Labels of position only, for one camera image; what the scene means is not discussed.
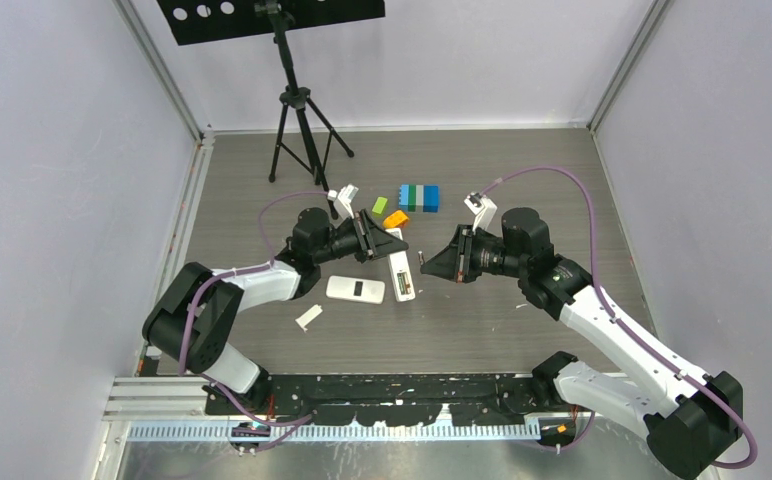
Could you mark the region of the white air conditioner remote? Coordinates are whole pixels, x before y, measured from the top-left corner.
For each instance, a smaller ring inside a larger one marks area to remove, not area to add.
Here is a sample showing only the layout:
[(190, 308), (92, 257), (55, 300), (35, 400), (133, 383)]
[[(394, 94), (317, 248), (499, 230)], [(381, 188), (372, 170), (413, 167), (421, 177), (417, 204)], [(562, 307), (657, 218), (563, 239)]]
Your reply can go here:
[(392, 253), (388, 256), (390, 279), (395, 298), (398, 302), (408, 302), (416, 298), (416, 288), (413, 283), (407, 250)]

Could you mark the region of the white remote with red keypad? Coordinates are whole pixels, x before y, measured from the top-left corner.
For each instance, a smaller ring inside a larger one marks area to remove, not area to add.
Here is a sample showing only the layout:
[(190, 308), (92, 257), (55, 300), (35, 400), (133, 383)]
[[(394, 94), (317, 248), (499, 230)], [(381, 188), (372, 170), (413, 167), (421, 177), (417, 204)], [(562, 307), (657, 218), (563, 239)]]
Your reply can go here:
[(386, 284), (382, 281), (334, 275), (328, 279), (325, 294), (335, 300), (381, 304), (385, 291)]

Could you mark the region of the long white battery cover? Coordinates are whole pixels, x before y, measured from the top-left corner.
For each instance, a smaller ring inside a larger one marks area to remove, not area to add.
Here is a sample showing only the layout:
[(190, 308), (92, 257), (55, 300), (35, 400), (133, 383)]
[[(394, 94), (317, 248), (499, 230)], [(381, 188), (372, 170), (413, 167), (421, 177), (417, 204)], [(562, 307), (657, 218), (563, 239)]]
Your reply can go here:
[(315, 304), (295, 319), (295, 323), (302, 331), (308, 331), (308, 325), (323, 312), (322, 306)]

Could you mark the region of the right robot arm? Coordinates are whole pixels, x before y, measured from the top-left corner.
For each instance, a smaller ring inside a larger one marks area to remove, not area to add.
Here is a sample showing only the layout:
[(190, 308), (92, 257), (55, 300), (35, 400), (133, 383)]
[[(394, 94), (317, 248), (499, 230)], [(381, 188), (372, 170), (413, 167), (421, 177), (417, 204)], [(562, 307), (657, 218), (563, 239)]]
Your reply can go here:
[(555, 252), (535, 210), (508, 210), (501, 226), (501, 235), (457, 226), (422, 273), (463, 284), (482, 274), (517, 279), (530, 304), (598, 347), (627, 376), (610, 377), (558, 352), (532, 372), (536, 403), (551, 411), (576, 404), (616, 422), (681, 479), (717, 465), (743, 434), (741, 383), (726, 371), (709, 374), (643, 329), (585, 268)]

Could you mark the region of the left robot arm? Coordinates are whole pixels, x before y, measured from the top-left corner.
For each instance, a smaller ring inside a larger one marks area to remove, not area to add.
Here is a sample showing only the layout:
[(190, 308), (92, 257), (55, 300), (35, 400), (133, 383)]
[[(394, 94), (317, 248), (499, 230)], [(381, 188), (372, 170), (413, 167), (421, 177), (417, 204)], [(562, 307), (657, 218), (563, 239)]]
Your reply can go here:
[(268, 373), (230, 344), (237, 315), (304, 296), (326, 262), (351, 256), (365, 263), (408, 247), (365, 209), (339, 225), (321, 208), (305, 209), (284, 248), (265, 263), (238, 269), (185, 264), (151, 309), (142, 336), (186, 371), (223, 385), (242, 412), (258, 413), (269, 398)]

